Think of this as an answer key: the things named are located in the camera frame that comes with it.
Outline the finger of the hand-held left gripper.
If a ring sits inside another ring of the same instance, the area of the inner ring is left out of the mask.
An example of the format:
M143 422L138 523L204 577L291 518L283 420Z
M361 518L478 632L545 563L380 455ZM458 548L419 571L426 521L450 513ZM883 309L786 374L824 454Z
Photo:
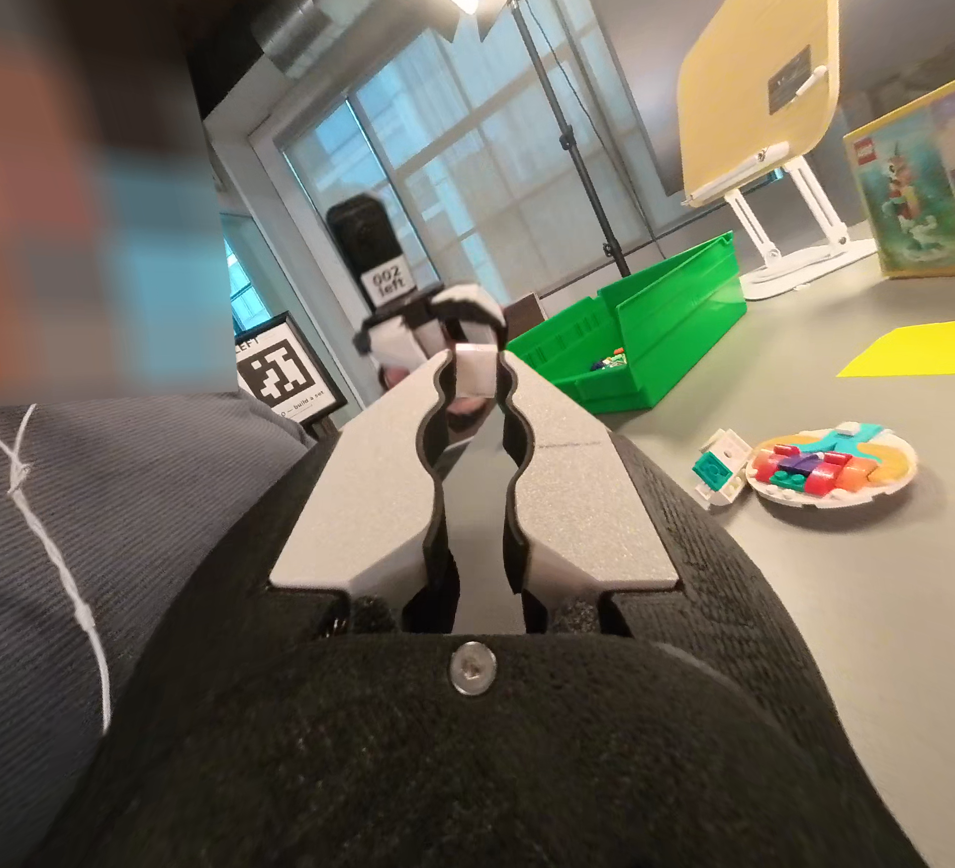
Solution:
M503 309L480 285L440 290L438 322L456 342L503 347Z
M406 322L372 326L372 358L383 369L415 371L448 347L438 322L412 327Z

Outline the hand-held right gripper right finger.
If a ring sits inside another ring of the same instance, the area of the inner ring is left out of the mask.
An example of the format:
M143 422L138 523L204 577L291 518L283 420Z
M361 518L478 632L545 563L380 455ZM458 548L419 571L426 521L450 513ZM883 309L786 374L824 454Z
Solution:
M504 353L504 571L525 629L542 633L566 602L667 592L679 576L603 423L510 351Z

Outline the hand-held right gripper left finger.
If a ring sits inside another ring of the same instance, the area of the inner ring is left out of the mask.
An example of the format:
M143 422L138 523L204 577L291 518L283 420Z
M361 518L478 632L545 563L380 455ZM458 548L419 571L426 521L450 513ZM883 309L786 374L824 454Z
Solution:
M269 581L376 598L418 633L450 633L458 568L443 478L455 355L441 351L341 432Z

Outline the white orange small brick assembly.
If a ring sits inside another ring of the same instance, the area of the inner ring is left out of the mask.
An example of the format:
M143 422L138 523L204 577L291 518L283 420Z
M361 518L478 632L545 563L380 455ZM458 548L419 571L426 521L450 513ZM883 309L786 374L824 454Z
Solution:
M491 400L496 397L499 350L495 345L455 345L457 399Z

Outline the white brick assembly teal brick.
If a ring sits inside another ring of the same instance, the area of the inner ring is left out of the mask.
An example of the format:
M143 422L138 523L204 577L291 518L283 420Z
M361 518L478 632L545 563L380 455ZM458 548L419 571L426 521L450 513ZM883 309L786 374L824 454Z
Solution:
M719 429L700 449L692 466L695 494L706 509L734 504L747 487L746 470L755 449L731 429Z

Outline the green plastic bin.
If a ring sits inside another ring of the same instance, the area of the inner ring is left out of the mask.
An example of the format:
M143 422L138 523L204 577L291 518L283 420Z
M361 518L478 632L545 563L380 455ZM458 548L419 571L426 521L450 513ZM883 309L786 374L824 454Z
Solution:
M726 232L575 302L507 349L594 415L646 410L746 311ZM591 373L618 348L626 366Z

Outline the colourful toy set box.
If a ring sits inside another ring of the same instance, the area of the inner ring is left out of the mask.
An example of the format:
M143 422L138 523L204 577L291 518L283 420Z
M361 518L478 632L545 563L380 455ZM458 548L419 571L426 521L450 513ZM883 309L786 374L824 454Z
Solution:
M845 134L889 279L954 276L954 83Z

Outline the person's left hand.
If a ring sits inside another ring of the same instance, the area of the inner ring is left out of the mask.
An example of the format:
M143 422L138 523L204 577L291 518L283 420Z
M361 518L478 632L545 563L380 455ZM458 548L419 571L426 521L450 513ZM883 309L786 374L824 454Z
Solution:
M489 398L458 398L446 410L448 431L453 441L473 436L494 407Z

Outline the brown panel board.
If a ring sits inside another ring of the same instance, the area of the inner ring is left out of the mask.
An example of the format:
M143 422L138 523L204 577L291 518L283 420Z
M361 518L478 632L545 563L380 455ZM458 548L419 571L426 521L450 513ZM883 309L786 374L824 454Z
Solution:
M548 320L540 296L531 291L503 308L507 340L514 341Z

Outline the framed marker sign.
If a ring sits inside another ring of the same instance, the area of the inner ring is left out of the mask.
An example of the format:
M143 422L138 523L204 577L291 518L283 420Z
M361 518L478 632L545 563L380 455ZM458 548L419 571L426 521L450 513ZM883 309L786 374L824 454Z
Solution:
M240 387L300 427L310 427L348 404L287 311L238 333L235 351Z

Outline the person's torso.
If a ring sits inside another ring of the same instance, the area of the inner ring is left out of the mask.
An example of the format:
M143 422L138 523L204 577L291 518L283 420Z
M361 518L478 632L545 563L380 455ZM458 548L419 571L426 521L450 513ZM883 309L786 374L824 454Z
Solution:
M22 490L89 605L113 703L172 601L226 532L305 455L243 391L38 405ZM1 507L1 862L19 866L102 737L96 659L39 538Z

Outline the black light stand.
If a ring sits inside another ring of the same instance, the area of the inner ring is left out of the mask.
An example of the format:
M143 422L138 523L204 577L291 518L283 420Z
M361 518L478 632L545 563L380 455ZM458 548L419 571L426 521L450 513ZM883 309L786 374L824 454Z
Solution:
M532 32L527 24L523 13L524 5L527 0L508 0L508 9L512 15L513 22L518 29L520 39L527 51L532 68L542 87L546 103L551 110L553 118L559 131L559 144L567 153L574 170L578 176L590 208L596 218L601 234L603 236L603 253L615 265L619 277L625 279L630 276L631 271L623 253L622 246L618 241L607 217L603 204L600 200L596 187L591 179L590 172L586 162L580 152L574 128L567 119L562 106L560 105L557 93L547 73L543 58L533 38Z

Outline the round rainbow brick plate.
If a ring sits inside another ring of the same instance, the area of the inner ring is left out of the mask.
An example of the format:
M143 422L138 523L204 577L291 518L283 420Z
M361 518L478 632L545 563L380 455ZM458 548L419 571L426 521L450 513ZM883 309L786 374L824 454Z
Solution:
M844 421L763 441L744 473L749 486L768 501L836 509L900 492L918 469L914 448L897 433L880 424Z

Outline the yellow sticky note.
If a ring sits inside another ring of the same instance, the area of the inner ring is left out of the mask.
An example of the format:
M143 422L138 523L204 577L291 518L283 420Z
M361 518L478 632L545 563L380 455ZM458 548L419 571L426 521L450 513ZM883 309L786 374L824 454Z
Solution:
M954 322L898 327L839 373L844 379L954 375Z

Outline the wooden book stand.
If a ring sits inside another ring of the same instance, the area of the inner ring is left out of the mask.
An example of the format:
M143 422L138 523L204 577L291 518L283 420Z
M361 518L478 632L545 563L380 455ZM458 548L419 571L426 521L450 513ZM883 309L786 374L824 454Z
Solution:
M841 88L840 0L724 0L687 52L677 83L685 204L727 203L762 258L741 275L764 301L874 255L854 240L806 156L828 131ZM784 255L743 186L782 169L825 242Z

